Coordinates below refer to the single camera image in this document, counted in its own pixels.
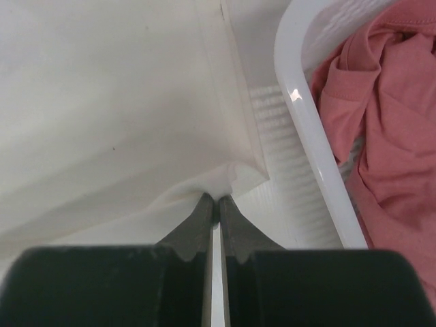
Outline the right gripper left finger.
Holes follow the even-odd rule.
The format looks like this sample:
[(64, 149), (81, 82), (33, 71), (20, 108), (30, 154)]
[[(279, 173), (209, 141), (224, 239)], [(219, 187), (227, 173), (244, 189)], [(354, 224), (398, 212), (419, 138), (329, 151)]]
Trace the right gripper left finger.
[(154, 245), (34, 247), (1, 284), (2, 326), (210, 326), (214, 201)]

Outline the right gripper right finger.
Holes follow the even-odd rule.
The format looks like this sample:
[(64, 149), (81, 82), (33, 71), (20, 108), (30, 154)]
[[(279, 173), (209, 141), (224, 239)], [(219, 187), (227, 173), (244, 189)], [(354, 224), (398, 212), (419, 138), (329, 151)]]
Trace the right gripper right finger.
[(288, 250), (217, 204), (227, 326), (434, 326), (409, 262), (382, 250)]

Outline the cream white t shirt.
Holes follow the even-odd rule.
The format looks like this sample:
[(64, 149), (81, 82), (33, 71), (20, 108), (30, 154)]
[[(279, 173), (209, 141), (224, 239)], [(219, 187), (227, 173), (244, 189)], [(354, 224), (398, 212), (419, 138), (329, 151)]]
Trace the cream white t shirt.
[(1, 255), (268, 180), (251, 1), (1, 2)]

